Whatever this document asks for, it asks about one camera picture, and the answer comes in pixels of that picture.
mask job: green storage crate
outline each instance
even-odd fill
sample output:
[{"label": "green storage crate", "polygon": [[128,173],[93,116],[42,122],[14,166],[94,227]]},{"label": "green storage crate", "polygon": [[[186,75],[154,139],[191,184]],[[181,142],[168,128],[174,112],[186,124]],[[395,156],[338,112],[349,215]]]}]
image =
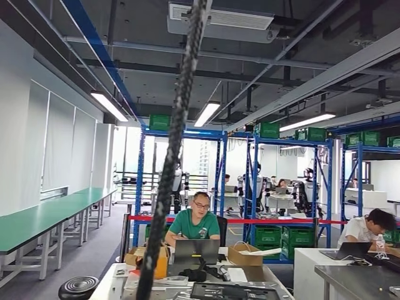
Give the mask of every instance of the green storage crate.
[{"label": "green storage crate", "polygon": [[[169,224],[165,226],[165,230],[164,231],[164,237],[167,234],[170,226],[171,225]],[[146,226],[146,233],[144,234],[144,240],[146,241],[146,239],[147,239],[149,236],[150,236],[150,224],[148,224],[147,226]]]},{"label": "green storage crate", "polygon": [[165,114],[151,114],[149,128],[150,130],[169,130],[171,125],[171,116]]},{"label": "green storage crate", "polygon": [[283,227],[282,241],[289,246],[313,246],[315,240],[314,228]]},{"label": "green storage crate", "polygon": [[400,136],[389,136],[387,138],[388,147],[400,148]]},{"label": "green storage crate", "polygon": [[260,138],[278,139],[279,129],[278,123],[261,122],[254,127],[254,133]]},{"label": "green storage crate", "polygon": [[313,248],[312,246],[289,246],[287,242],[282,241],[281,248],[282,248],[282,254],[288,259],[294,259],[295,248]]},{"label": "green storage crate", "polygon": [[282,235],[280,226],[256,226],[256,242],[257,245],[279,245]]},{"label": "green storage crate", "polygon": [[[277,244],[277,245],[264,245],[264,244],[260,244],[259,245],[259,244],[257,244],[254,247],[256,247],[257,249],[260,249],[260,250],[262,250],[262,251],[265,251],[265,250],[281,248],[281,244]],[[280,253],[277,253],[277,254],[274,254],[274,255],[264,256],[263,258],[264,259],[279,259],[280,257],[281,257],[281,254]]]},{"label": "green storage crate", "polygon": [[325,142],[327,139],[327,130],[315,127],[297,129],[295,132],[295,139],[298,141]]},{"label": "green storage crate", "polygon": [[399,230],[386,231],[383,234],[383,239],[386,242],[398,243],[400,242],[400,231]]},{"label": "green storage crate", "polygon": [[365,146],[379,146],[380,133],[375,131],[362,131],[353,134],[347,134],[346,136],[346,146],[358,145],[362,142]]}]

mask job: water bottle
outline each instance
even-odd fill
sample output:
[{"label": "water bottle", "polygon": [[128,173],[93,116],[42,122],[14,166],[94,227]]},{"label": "water bottle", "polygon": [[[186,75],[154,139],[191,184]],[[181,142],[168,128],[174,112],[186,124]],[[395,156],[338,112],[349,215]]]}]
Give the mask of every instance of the water bottle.
[{"label": "water bottle", "polygon": [[381,234],[379,234],[378,239],[377,240],[377,251],[378,253],[386,253],[385,240],[383,239],[383,236]]}]

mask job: green t-shirt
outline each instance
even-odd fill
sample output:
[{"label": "green t-shirt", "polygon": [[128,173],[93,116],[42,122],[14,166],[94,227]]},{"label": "green t-shirt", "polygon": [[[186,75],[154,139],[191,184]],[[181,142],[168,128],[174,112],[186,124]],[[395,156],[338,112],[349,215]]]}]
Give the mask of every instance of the green t-shirt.
[{"label": "green t-shirt", "polygon": [[209,239],[215,234],[220,235],[220,226],[217,217],[207,212],[198,225],[192,222],[192,209],[179,212],[169,230],[174,234],[182,233],[188,239]]}]

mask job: glasses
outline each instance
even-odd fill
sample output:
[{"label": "glasses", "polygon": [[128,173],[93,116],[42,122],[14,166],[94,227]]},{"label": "glasses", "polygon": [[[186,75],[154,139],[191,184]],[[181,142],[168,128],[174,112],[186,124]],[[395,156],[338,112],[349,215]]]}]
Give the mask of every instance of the glasses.
[{"label": "glasses", "polygon": [[210,205],[202,205],[202,204],[200,204],[200,203],[197,203],[195,202],[195,200],[193,200],[193,203],[195,203],[197,208],[198,209],[205,209],[206,211],[209,210],[210,209]]}]

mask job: air conditioner vent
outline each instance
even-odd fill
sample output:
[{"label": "air conditioner vent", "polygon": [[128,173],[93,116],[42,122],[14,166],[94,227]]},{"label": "air conditioner vent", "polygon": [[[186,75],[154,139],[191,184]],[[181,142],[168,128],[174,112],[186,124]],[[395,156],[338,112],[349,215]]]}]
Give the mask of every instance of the air conditioner vent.
[{"label": "air conditioner vent", "polygon": [[[190,6],[170,3],[169,17],[172,20],[184,19],[185,14],[190,11]],[[244,12],[224,11],[211,9],[210,12],[211,24],[229,26],[237,28],[266,30],[274,19],[272,15],[259,15]]]}]

